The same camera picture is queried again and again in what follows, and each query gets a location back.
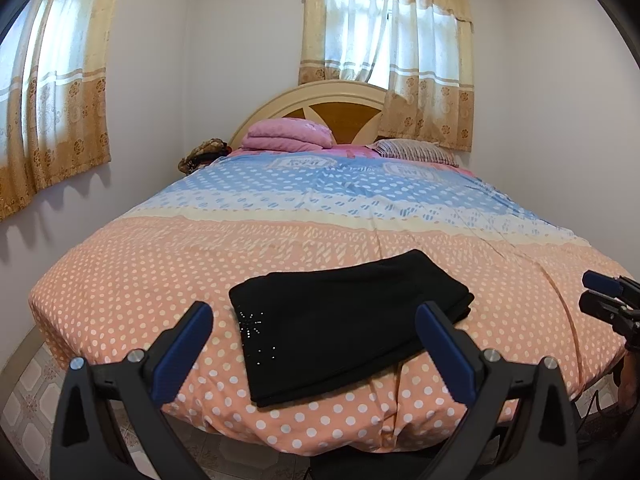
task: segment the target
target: striped pillow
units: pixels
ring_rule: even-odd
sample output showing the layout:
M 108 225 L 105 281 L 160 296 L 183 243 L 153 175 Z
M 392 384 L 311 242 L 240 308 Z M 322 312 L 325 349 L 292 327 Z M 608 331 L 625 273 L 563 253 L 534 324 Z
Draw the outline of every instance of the striped pillow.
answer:
M 369 146 L 380 156 L 415 162 L 434 162 L 458 168 L 456 159 L 436 144 L 424 140 L 382 139 Z

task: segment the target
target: orange polka dot fabric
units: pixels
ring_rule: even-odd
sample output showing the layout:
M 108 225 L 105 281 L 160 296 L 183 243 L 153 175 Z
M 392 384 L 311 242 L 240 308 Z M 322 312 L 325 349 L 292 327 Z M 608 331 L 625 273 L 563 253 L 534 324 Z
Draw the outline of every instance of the orange polka dot fabric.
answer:
M 465 413 L 426 353 L 347 390 L 259 410 L 250 400 L 228 297 L 231 287 L 274 270 L 354 266 L 411 249 L 424 251 L 475 295 L 459 328 L 481 349 L 532 364 L 555 356 L 574 396 L 622 350 L 609 326 L 578 308 L 585 270 L 625 274 L 612 260 L 585 244 L 515 245 L 438 230 L 122 218 L 69 251 L 33 289 L 30 305 L 66 366 L 75 355 L 108 363 L 147 349 L 193 301 L 205 301 L 214 331 L 167 412 L 205 431 L 296 454 L 347 443 L 372 452 L 420 449 L 447 438 Z M 502 418 L 513 413 L 508 402 Z

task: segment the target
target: baseboard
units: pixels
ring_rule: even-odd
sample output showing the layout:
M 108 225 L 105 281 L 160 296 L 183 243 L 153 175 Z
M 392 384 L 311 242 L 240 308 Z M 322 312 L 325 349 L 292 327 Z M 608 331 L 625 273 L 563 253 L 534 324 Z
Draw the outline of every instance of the baseboard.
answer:
M 6 405 L 11 392 L 20 380 L 20 376 L 43 343 L 44 339 L 40 330 L 34 326 L 7 361 L 0 372 L 0 409 Z

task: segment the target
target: curtain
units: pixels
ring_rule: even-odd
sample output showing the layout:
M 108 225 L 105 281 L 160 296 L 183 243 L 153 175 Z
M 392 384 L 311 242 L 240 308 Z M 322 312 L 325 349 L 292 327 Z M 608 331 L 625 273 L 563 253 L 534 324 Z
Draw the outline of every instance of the curtain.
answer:
M 467 0 L 393 0 L 380 135 L 471 151 L 472 22 Z
M 368 81 L 379 61 L 385 27 L 391 27 L 380 136 L 471 150 L 474 83 L 468 0 L 304 1 L 300 84 Z
M 31 0 L 0 45 L 0 221 L 111 160 L 106 51 L 116 0 Z
M 367 82 L 387 26 L 389 0 L 304 0 L 299 83 Z

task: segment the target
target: folded black pants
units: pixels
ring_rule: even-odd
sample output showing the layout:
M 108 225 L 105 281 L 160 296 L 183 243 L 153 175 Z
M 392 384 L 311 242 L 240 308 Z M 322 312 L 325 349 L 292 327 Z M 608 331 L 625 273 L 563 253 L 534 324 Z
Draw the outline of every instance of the folded black pants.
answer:
M 367 379 L 423 350 L 418 306 L 435 301 L 452 322 L 474 297 L 424 253 L 317 272 L 274 272 L 229 292 L 251 400 L 260 408 Z

